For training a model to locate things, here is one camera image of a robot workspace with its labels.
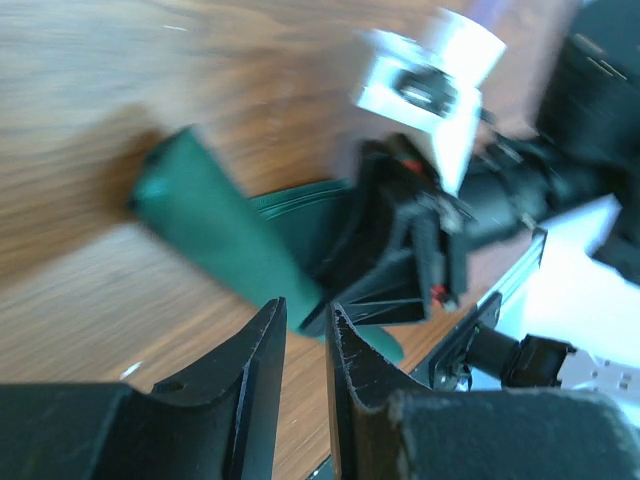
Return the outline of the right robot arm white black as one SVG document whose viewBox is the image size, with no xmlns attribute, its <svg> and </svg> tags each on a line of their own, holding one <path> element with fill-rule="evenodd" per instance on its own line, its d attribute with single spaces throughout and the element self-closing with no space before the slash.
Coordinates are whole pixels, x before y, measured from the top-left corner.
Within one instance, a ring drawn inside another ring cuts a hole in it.
<svg viewBox="0 0 640 480">
<path fill-rule="evenodd" d="M 639 5 L 596 1 L 575 16 L 529 139 L 496 135 L 472 154 L 487 118 L 480 87 L 505 51 L 480 15 L 441 10 L 421 41 L 370 31 L 335 67 L 359 110 L 393 127 L 359 147 L 348 217 L 322 258 L 322 298 L 302 321 L 342 306 L 358 326 L 426 320 L 456 305 L 469 252 L 598 194 L 639 158 Z"/>
</svg>

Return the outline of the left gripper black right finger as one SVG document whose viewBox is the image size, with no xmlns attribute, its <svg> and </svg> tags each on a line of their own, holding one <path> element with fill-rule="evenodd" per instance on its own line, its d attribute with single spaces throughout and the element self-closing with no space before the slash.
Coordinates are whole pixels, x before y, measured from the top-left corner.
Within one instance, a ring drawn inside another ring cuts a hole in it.
<svg viewBox="0 0 640 480">
<path fill-rule="evenodd" d="M 601 394 L 437 392 L 325 311 L 337 479 L 635 479 L 639 435 Z"/>
</svg>

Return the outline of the dark green cloth napkin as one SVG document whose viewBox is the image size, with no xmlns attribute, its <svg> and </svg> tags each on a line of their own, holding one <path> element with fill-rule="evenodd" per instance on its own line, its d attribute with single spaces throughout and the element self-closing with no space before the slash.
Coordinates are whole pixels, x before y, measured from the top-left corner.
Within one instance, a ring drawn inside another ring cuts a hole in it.
<svg viewBox="0 0 640 480">
<path fill-rule="evenodd" d="M 285 298 L 288 329 L 323 340 L 303 322 L 323 302 L 314 273 L 344 227 L 350 194 L 348 183 L 324 180 L 248 198 L 188 126 L 146 155 L 129 207 L 251 305 Z"/>
</svg>

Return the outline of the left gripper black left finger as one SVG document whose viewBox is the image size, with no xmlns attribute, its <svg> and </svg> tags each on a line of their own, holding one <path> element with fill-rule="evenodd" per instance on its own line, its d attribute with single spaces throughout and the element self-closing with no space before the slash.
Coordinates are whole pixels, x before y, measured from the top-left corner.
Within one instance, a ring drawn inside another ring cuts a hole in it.
<svg viewBox="0 0 640 480">
<path fill-rule="evenodd" d="M 126 383 L 1 388 L 5 479 L 268 479 L 286 302 L 143 393 Z"/>
</svg>

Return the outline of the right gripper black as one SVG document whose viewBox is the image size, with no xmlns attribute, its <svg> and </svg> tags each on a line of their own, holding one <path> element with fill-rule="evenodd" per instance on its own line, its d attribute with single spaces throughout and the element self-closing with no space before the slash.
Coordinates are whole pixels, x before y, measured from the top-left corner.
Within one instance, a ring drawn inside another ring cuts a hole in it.
<svg viewBox="0 0 640 480">
<path fill-rule="evenodd" d="M 380 141 L 365 141 L 350 216 L 317 279 L 322 299 L 300 326 L 324 333 L 337 303 L 356 326 L 423 323 L 430 293 L 455 307 L 467 290 L 467 255 L 600 196 L 600 168 L 560 153 L 540 137 L 498 136 L 476 156 L 458 197 L 445 204 L 441 253 L 430 285 L 430 194 Z"/>
</svg>

